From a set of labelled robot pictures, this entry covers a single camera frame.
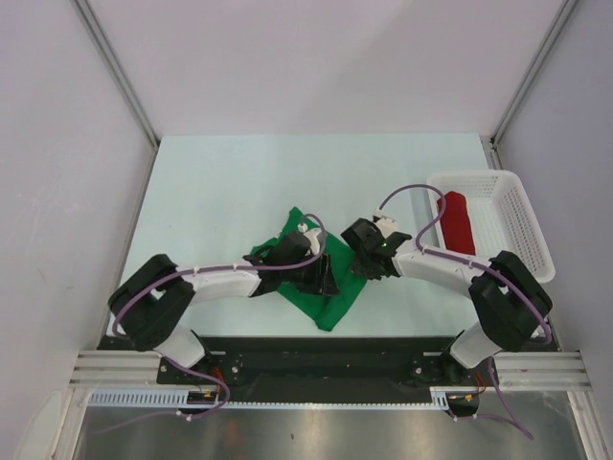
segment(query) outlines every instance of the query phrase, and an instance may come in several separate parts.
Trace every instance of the red object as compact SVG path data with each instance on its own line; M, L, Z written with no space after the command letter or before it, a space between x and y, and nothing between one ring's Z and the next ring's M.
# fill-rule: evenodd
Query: red object
M476 254L475 243L472 239L465 196L457 192L449 192L444 197L447 207L441 218L441 229L445 247L450 251L474 256ZM439 199L437 204L440 211L442 200Z

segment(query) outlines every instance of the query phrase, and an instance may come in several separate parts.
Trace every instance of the purple cable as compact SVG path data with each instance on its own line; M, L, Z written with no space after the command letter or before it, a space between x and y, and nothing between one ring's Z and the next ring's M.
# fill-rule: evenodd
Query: purple cable
M315 255L313 255L313 257L311 257L310 259L297 263L297 264L289 264L289 265L218 265L218 266L204 266L201 267L197 270L197 273L211 273L211 272L215 272L215 271L227 271L227 270L251 270L251 271L282 271L282 270L295 270L297 268L302 268L303 266L307 266L309 264L312 264L314 262L316 262L320 257L322 257L322 255L324 254L324 251L326 250L326 243L328 240L328 232L326 231L326 227L324 226L324 223L314 214L304 214L301 220L301 223L305 223L305 221L307 219L313 219L317 222L317 224L319 225L319 228L321 229L322 233L322 243L321 243L321 247L319 249L319 252ZM180 270L180 271L175 271L174 273L171 273L170 275L165 276L164 278L156 281L155 283L151 283L149 286L145 287L143 290L141 290L138 294L136 294L134 297L132 297L123 307L122 309L117 313L117 316L115 317L115 321L113 322L113 326L112 326L112 331L113 333L121 338L127 338L127 336L123 333L119 332L119 324L122 321L122 319L124 319L125 315L129 312L129 310L134 307L134 305L136 305L136 303L141 300L143 297L145 297L146 295L150 294L154 289L162 286L164 283L167 283L168 281L174 280L175 278L179 278L181 276L186 276L186 275L193 275L194 274L194 270L190 269L190 270ZM217 412L223 405L225 405L228 401L230 401L230 388L228 387L228 385L225 384L225 382L223 382L220 379L216 379L215 377L212 376L208 376L206 374L202 374L200 372L196 372L192 369L189 369L187 367L182 366L181 364L179 364L178 362L175 362L171 359L168 359L168 362L170 364L172 364L174 367L176 367L177 369L179 369L180 371L185 372L186 374L190 374L192 376L196 376L196 377L201 377L205 380L209 380L219 386L221 386L223 388L224 391L224 399L222 402L220 402L219 404L215 405L214 407L210 408L209 410L207 410L206 412L203 412L202 414L198 414L198 415L192 415L192 419L201 419L203 417L206 417L208 415L214 414L215 412ZM157 417L158 415L173 415L175 414L175 412L169 412L169 411L157 411L157 412L151 412L149 414L145 414L142 415L140 417L137 417L135 419L132 420L128 420L126 422L122 422L120 424L114 425L114 426L110 426L108 428L104 428L102 430L99 431L95 431L96 434L103 434L106 433L108 431L112 431L114 429L117 428L121 428L124 426L128 426L131 424L134 424L136 422L140 422L146 419L149 419L151 417Z
M168 359L167 358L167 361L170 364L172 364L174 367L179 369L180 371L185 372L186 374L190 374L192 376L196 376L196 377L200 377L202 379L208 380L208 381L210 381L210 382L220 386L221 388L223 388L224 397L223 397L223 400L221 402L219 402L217 405L214 405L213 407L208 409L206 412L202 412L201 414L192 414L191 416L183 415L186 419L188 417L191 417L190 420L196 420L196 419L202 419L204 417L208 417L209 415L212 415L212 414L216 413L222 406L224 406L228 401L230 401L230 388L228 388L228 385L223 380L216 379L213 376L209 376L209 375L203 374L201 372L196 372L196 371L194 371L192 369L189 369L187 367L182 366L181 364L179 364L178 362L173 361L172 359ZM159 415L177 415L177 413L176 412L171 412L169 410L158 410L156 412L149 412L148 414L141 415L140 417L135 417L133 419L126 420L125 422L121 422L121 423L113 425L113 426L108 426L107 428L96 430L96 431L94 431L94 434L105 434L105 433L108 433L109 431L114 431L116 429L123 428L124 426L136 424L137 422L142 422L143 420L150 419L150 418L153 418L153 417L157 417Z
M485 420L494 420L496 422L502 422L505 424L509 424L511 426L514 426L515 428L519 429L524 436L526 436L528 439L530 439L531 441L534 440L534 435L532 433L530 433L530 431L521 423L519 422L519 420L517 419L517 416L515 415L515 413L513 412L513 410L511 409L511 406L509 405L509 403L507 402L507 400L505 399L505 397L502 394L502 390L500 389L500 384L498 382L498 380L496 379L496 376L494 375L494 368L493 368L493 356L491 356L488 360L488 372L489 372L489 377L491 378L491 381L494 384L494 389L496 390L496 394L498 395L498 398L500 399L500 402L502 403L502 405L505 406L505 409L507 409L507 412L509 413L509 415L511 416L512 420L509 420L505 417L502 417L500 415L496 415L496 414L477 414L475 417L458 417L456 416L451 409L448 410L449 415L451 415L455 420L479 420L479 419L485 419Z
M519 287L517 287L516 285L514 285L511 280L509 280L507 277L505 277L504 275L502 275L501 273L498 273L496 270L490 268L487 265L483 265L483 264L479 264L477 262L472 262L471 260L466 258L466 257L462 257L462 256L456 256L454 254L447 254L444 252L440 252L437 251L435 249L430 249L430 248L425 248L423 246L423 244L421 244L421 237L423 237L423 235L425 234L425 232L427 232L428 230L430 230L434 225L436 225L436 223L441 220L441 217L443 216L446 207L447 207L447 200L443 194L443 192L441 192L439 189L437 189L436 187L433 187L432 185L428 185L428 184L411 184L411 185L405 185L404 187L400 187L398 189L395 189L393 192L391 192L381 203L381 205L379 206L379 209L383 209L383 207L390 201L390 199L392 199L394 196L396 196L397 194L399 194L402 191L405 190L409 190L409 189L428 189L433 191L434 193L436 193L442 201L442 206L441 209L439 210L439 213L437 214L437 216L435 218L433 218L430 222L428 222L428 224L423 227L417 234L417 236L415 237L415 246L423 253L426 254L431 254L433 256L437 256L437 257L441 257L443 259L448 259L450 261L454 261L454 262L458 262L460 264L464 264L464 265L468 265L468 266L474 266L475 268L479 268L480 270L485 271L486 273L498 278L498 280L500 280L504 285L506 285L517 297L519 297L519 299L526 305L526 307L528 307L528 309L530 310L530 312L534 315L534 317L538 320L538 324L541 326L541 328L543 328L543 331L545 332L545 342L544 344L549 344L552 342L552 331L551 328L549 327L549 325L545 322L545 318L543 318L543 316L540 314L540 312L538 311L538 309L534 306L534 304L531 302L531 300L519 289ZM493 369L493 356L491 356L489 358L489 362L488 362L488 372L489 372L489 376L491 377L491 381L494 384L494 389L496 390L496 394L498 395L498 398L500 399L500 402L502 403L502 405L505 406L505 409L507 409L507 412L509 413L509 415L511 416L512 420L506 419L505 417L502 417L500 415L495 415L495 414L483 414L483 415L477 415L477 419L488 419L488 420L496 420L498 422L504 422L506 424L512 425L514 427L516 427L517 429L519 429L522 433L524 433L524 435L530 439L531 441L534 440L534 436L530 433L530 431L524 426L522 425L518 420L517 417L515 416L514 412L511 409L511 406L509 405L509 403L507 402L507 400L505 399L504 395L502 394L502 390L500 389L500 385L498 380L496 380L496 377L494 375L494 369ZM449 413L458 420L475 420L474 417L456 417L453 412L451 412L451 409L449 409Z
M479 264L478 262L472 262L471 263L471 260L466 258L466 257L456 256L454 254L447 254L445 252L437 251L436 249L430 249L430 248L423 247L423 244L421 244L421 237L423 237L425 232L430 230L434 225L436 225L436 223L439 220L441 220L441 217L443 216L444 211L445 211L445 209L447 207L447 200L445 199L443 192L441 192L436 187L433 187L432 185L427 185L427 184L405 185L404 187L400 187L400 188L394 190L393 192L391 192L383 200L383 202L379 206L379 209L383 209L383 207L394 196L396 196L397 194L399 194L400 192L402 192L404 190L409 190L409 189L428 189L428 190L431 190L434 193L436 193L441 198L441 200L443 202L443 205L441 206L441 210L439 211L437 216L435 218L433 218L425 227L423 227L418 232L418 235L415 237L415 246L420 251L422 251L422 252L424 252L426 254L431 254L433 256L441 257L443 259L448 259L449 261L458 262L460 264L464 264L464 265L468 265L468 266L474 266L475 268L479 268L480 270L485 271L489 275L492 275L495 278L498 278L498 280L500 280L505 286L507 286L507 288L509 288L517 297L519 297L519 299L526 305L526 307L528 307L528 310L530 310L530 312L534 315L534 317L538 321L538 324L540 325L540 327L543 328L543 331L545 333L545 342L544 342L545 345L550 344L552 342L552 339L553 339L552 331L551 331L551 328L549 327L549 325L545 322L545 318L543 318L543 316L540 314L538 309L534 306L534 304L531 302L531 300L528 297L526 297L526 295L521 291L521 289L519 289L519 287L517 287L515 284L513 284L511 282L511 280L509 280L506 276L502 275L501 273L498 273L496 270L490 268L487 265Z
M315 220L317 222L317 224L319 225L319 227L322 230L322 238L323 238L323 242L321 245L321 248L319 250L319 252L317 254L315 254L313 257L311 257L310 259L297 263L297 264L290 264L290 265L217 265L217 266L203 266L201 268L198 269L197 273L212 273L215 271L228 271L228 270L251 270L251 271L282 271L282 270L295 270L296 268L302 268L303 266L307 266L309 264L312 264L313 262L317 261L320 257L322 257L322 255L324 254L324 251L326 250L326 242L328 239L328 232L326 231L326 227L324 226L324 223L314 214L304 214L303 218L301 220L301 223L304 223L306 219L308 218L312 218L313 220ZM143 297L145 297L146 295L150 294L154 289L162 286L164 283L167 283L168 281L174 280L175 278L179 278L181 276L186 276L186 275L193 275L193 269L188 269L188 270L181 270L181 271L175 271L174 273L171 273L170 275L165 276L164 278L156 281L155 283L151 283L149 286L145 287L143 290L141 290L138 294L136 294L134 297L132 297L125 305L124 307L119 310L119 313L117 313L117 316L115 317L115 321L113 322L113 326L112 326L112 331L113 333L121 338L127 338L127 336L123 333L119 332L119 325L121 323L121 321L124 319L125 315L129 312L129 310L134 307L134 305L141 300Z

